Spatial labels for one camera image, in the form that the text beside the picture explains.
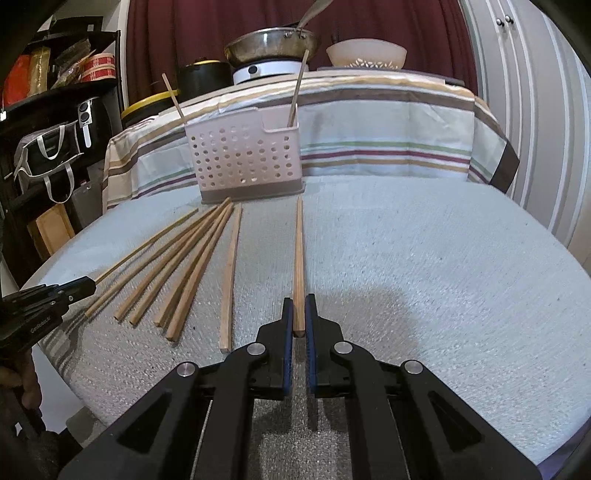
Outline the person's left hand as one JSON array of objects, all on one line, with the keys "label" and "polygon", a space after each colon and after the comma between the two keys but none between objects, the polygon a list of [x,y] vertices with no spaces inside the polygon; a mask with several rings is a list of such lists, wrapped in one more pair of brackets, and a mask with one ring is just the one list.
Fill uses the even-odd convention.
[{"label": "person's left hand", "polygon": [[15,360],[9,362],[9,366],[1,366],[0,384],[2,388],[7,389],[21,387],[21,402],[24,408],[37,410],[40,407],[42,393],[31,349],[21,352]]}]

